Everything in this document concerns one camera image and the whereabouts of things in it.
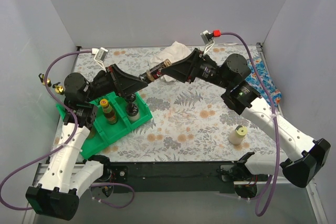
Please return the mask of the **red chili sauce bottle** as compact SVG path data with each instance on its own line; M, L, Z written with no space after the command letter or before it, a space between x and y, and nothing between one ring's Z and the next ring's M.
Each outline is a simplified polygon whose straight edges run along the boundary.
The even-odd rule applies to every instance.
M109 101L107 99L100 100L100 106L103 111L103 115L108 121L109 124L116 124L118 121L117 115L115 113L115 110L110 105Z

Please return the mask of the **black-cap white powder bottle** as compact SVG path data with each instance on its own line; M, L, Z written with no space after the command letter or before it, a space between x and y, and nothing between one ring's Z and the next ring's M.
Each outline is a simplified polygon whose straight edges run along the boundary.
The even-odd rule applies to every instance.
M125 110L131 123L136 122L140 118L139 107L135 103L129 103Z

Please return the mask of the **small black-cap spice jar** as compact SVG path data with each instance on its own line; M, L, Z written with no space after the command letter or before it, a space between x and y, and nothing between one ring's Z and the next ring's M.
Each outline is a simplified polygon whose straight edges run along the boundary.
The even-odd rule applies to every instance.
M130 95L125 99L128 103L137 104L137 96L135 94Z

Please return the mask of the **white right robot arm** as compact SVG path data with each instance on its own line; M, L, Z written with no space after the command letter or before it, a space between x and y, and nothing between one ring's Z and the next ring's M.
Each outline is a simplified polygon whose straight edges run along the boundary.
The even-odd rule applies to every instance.
M272 111L260 93L246 82L250 73L242 55L231 54L218 66L198 49L161 70L161 74L180 82L191 83L199 78L224 88L221 98L227 107L258 126L275 141L277 149L284 151L284 154L276 153L273 160L249 152L226 171L228 176L248 181L260 174L279 175L304 188L324 166L331 145L324 138L316 140L304 134Z

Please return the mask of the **black-lid seasoning shaker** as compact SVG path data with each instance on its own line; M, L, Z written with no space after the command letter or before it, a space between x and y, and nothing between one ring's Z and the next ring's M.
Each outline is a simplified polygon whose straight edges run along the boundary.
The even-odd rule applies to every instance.
M171 65L171 62L168 59L166 59L163 62L159 63L158 65L147 70L145 73L140 74L139 78L140 80L146 83L154 82L156 79L162 77L162 73L161 73L162 69L170 65Z

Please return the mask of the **clear gold-spout oil bottle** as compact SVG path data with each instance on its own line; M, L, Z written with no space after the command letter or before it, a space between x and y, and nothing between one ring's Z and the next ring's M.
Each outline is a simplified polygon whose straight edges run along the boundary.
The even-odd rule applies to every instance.
M57 83L53 84L52 88L59 95L64 95L65 94L65 88L60 84L60 82L57 82Z

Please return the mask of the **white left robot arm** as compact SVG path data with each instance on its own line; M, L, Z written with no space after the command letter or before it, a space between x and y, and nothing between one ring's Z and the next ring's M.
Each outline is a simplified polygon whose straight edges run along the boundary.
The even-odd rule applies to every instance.
M81 195L96 181L111 182L110 160L101 155L87 159L84 167L73 174L77 157L89 136L98 108L91 101L114 92L127 98L148 86L143 77L136 77L113 64L101 70L89 82L74 72L64 81L67 109L62 126L64 140L53 150L50 163L35 187L29 187L26 198L35 213L71 220L77 212Z

